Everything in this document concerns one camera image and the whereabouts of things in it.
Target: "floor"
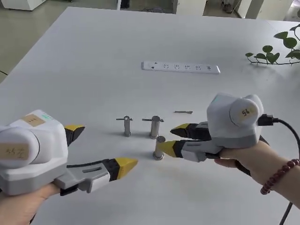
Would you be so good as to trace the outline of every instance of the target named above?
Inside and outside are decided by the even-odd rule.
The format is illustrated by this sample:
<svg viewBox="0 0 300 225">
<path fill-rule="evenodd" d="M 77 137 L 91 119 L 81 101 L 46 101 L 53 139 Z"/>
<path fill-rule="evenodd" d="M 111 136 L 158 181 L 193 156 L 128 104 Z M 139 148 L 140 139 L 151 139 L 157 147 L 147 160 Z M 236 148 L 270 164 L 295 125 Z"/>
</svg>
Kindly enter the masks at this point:
<svg viewBox="0 0 300 225">
<path fill-rule="evenodd" d="M 228 14 L 222 10 L 220 1 L 208 1 L 205 5 L 203 15 L 206 16 L 217 16 L 217 17 L 232 17 L 237 18 L 235 12 Z"/>
<path fill-rule="evenodd" d="M 115 9 L 116 0 L 48 0 L 33 12 L 4 9 L 0 3 L 0 70 L 9 74 L 68 6 Z M 172 0 L 131 0 L 128 10 L 152 8 L 158 12 L 172 13 Z M 236 17 L 235 14 L 223 12 L 220 4 L 209 2 L 203 15 Z M 5 78 L 0 73 L 0 82 Z"/>
</svg>

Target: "metal bolt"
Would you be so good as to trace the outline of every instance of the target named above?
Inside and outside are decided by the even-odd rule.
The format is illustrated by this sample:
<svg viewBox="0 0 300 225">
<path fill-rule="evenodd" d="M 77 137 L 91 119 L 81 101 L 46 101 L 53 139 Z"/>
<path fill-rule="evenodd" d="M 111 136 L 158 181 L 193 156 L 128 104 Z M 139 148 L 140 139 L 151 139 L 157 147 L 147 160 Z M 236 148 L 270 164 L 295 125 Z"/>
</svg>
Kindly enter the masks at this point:
<svg viewBox="0 0 300 225">
<path fill-rule="evenodd" d="M 149 136 L 151 139 L 156 139 L 158 137 L 159 124 L 165 120 L 161 119 L 159 116 L 153 116 L 152 119 L 142 119 L 142 121 L 152 121 Z"/>
<path fill-rule="evenodd" d="M 153 152 L 153 157 L 155 158 L 155 160 L 162 160 L 165 156 L 164 152 L 159 150 L 158 147 L 157 147 L 157 143 L 162 143 L 162 142 L 165 142 L 165 137 L 158 136 L 157 139 L 156 139 L 155 150 Z"/>
<path fill-rule="evenodd" d="M 187 113 L 187 114 L 192 114 L 193 111 L 175 111 L 174 113 Z"/>
<path fill-rule="evenodd" d="M 129 137 L 131 135 L 130 132 L 130 121 L 132 121 L 132 118 L 129 116 L 124 116 L 122 119 L 117 119 L 117 120 L 123 120 L 124 121 L 124 136 Z"/>
</svg>

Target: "red bead bracelet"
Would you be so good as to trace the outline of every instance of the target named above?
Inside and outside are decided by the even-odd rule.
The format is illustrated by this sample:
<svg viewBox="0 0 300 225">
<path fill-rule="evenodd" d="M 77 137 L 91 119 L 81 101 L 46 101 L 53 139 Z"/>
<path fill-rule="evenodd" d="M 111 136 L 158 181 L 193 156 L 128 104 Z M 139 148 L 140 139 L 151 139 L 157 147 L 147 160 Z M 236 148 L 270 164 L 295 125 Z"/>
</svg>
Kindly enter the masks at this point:
<svg viewBox="0 0 300 225">
<path fill-rule="evenodd" d="M 292 159 L 288 161 L 280 170 L 278 170 L 270 179 L 264 184 L 261 189 L 261 193 L 266 195 L 270 193 L 272 186 L 274 186 L 278 181 L 280 181 L 283 176 L 290 171 L 290 169 L 294 168 L 295 166 L 300 165 L 299 159 Z"/>
</svg>

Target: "human hand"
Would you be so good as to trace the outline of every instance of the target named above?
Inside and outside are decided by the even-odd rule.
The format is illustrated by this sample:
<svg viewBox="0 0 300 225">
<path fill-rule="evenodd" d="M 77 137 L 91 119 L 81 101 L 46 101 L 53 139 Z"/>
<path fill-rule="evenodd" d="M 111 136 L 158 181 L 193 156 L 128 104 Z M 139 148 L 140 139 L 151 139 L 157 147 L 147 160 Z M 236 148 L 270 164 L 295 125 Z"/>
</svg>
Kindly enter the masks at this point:
<svg viewBox="0 0 300 225">
<path fill-rule="evenodd" d="M 238 160 L 250 171 L 252 178 L 262 185 L 288 161 L 262 141 L 247 149 L 223 149 L 220 156 L 221 159 L 215 159 L 217 164 L 236 168 L 235 160 Z"/>
<path fill-rule="evenodd" d="M 7 196 L 0 194 L 0 224 L 28 225 L 40 205 L 50 196 L 60 192 L 54 184 L 24 195 Z"/>
</svg>

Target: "power strip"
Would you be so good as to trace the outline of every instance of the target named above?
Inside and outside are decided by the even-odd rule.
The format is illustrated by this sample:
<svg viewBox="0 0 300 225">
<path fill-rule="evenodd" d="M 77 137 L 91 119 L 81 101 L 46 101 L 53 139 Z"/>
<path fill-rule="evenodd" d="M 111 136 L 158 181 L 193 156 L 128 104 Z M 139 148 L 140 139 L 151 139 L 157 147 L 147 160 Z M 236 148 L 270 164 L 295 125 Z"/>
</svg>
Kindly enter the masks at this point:
<svg viewBox="0 0 300 225">
<path fill-rule="evenodd" d="M 142 69 L 200 74 L 220 74 L 219 67 L 215 65 L 213 66 L 180 62 L 144 61 L 142 62 Z"/>
</svg>

